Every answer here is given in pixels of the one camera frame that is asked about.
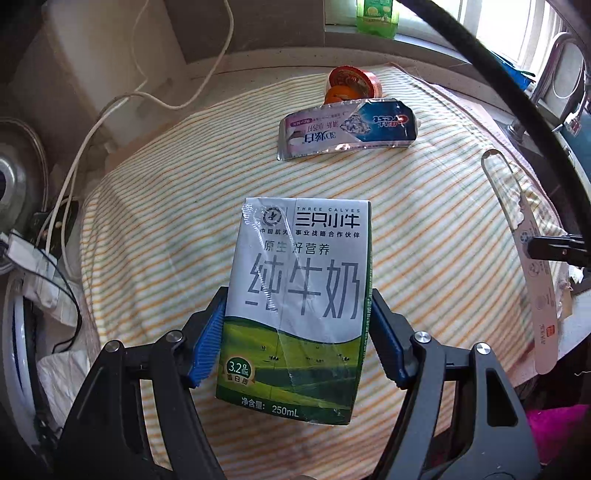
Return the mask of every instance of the metal faucet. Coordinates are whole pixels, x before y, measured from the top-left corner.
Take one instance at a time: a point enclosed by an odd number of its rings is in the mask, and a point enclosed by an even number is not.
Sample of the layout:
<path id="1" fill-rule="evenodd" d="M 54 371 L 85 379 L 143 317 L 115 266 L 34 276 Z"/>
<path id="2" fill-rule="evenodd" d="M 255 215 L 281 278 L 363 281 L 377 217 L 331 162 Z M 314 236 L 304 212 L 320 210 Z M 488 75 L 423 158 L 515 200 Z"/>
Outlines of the metal faucet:
<path id="1" fill-rule="evenodd" d="M 576 113 L 571 113 L 565 122 L 566 128 L 573 135 L 577 135 L 581 129 L 581 117 L 583 116 L 583 110 L 587 103 L 591 100 L 591 59 L 586 55 L 587 50 L 585 46 L 576 38 L 572 33 L 561 32 L 555 36 L 550 55 L 548 55 L 548 61 L 544 67 L 544 71 L 540 75 L 540 79 L 535 85 L 534 91 L 530 96 L 530 100 L 534 105 L 537 105 L 542 96 L 548 91 L 551 85 L 554 71 L 558 67 L 560 56 L 564 50 L 564 46 L 568 43 L 574 43 L 583 55 L 584 64 L 584 95 L 581 105 Z M 507 129 L 509 134 L 518 142 L 523 140 L 525 128 L 519 123 L 519 120 L 514 120 L 513 123 Z"/>

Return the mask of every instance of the white and green milk carton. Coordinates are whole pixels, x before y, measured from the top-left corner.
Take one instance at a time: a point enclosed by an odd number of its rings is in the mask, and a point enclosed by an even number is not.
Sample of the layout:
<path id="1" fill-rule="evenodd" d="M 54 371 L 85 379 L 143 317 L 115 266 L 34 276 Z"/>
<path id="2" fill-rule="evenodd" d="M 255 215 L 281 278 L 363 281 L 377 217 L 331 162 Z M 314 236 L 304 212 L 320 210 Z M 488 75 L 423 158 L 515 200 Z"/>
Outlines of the white and green milk carton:
<path id="1" fill-rule="evenodd" d="M 217 398 L 346 425 L 371 309 L 371 204 L 250 198 L 232 264 Z"/>

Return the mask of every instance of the window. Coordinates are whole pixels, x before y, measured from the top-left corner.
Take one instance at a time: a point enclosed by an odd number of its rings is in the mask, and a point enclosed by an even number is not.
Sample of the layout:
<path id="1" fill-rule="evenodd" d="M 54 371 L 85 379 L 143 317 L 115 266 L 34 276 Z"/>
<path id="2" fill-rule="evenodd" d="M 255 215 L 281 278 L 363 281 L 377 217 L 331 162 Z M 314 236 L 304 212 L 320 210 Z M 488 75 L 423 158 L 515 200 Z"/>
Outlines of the window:
<path id="1" fill-rule="evenodd" d="M 545 0 L 434 0 L 488 49 L 517 67 L 539 73 L 552 38 L 563 29 Z M 355 25 L 355 0 L 325 0 L 326 23 Z M 398 33 L 451 47 L 411 10 L 398 4 Z"/>

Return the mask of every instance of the striped towel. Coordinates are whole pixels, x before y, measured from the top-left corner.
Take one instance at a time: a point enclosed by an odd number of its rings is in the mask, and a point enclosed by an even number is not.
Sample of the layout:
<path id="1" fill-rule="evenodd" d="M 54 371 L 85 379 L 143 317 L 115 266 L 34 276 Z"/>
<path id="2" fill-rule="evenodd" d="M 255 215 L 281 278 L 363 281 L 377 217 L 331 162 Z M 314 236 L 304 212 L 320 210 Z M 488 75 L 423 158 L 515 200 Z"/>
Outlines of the striped towel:
<path id="1" fill-rule="evenodd" d="M 153 342 L 204 309 L 228 285 L 246 197 L 367 199 L 374 286 L 392 310 L 441 343 L 486 340 L 505 369 L 532 344 L 517 250 L 481 168 L 499 148 L 543 234 L 562 230 L 550 202 L 470 113 L 392 66 L 370 67 L 389 97 L 421 121 L 408 149 L 278 162 L 281 118 L 322 103 L 326 75 L 287 80 L 196 113 L 106 176 L 86 202 L 83 284 L 101 344 Z M 558 265 L 552 265 L 558 284 Z M 215 373 L 193 391 L 203 428 L 229 479 L 358 479 L 373 470 L 404 392 L 388 381 L 371 341 L 353 419 L 306 424 L 215 399 Z M 154 458 L 167 465 L 153 394 L 143 393 Z M 452 403 L 444 396 L 440 428 Z"/>

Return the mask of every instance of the pink cloth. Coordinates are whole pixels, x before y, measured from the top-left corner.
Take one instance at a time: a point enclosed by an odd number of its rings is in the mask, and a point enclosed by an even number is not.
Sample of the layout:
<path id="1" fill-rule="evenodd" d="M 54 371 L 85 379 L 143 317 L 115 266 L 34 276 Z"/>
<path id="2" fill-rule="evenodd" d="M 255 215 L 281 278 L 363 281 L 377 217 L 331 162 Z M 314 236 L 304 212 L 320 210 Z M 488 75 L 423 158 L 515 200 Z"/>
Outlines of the pink cloth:
<path id="1" fill-rule="evenodd" d="M 541 463 L 550 463 L 558 455 L 588 408 L 588 405 L 575 405 L 526 413 Z"/>

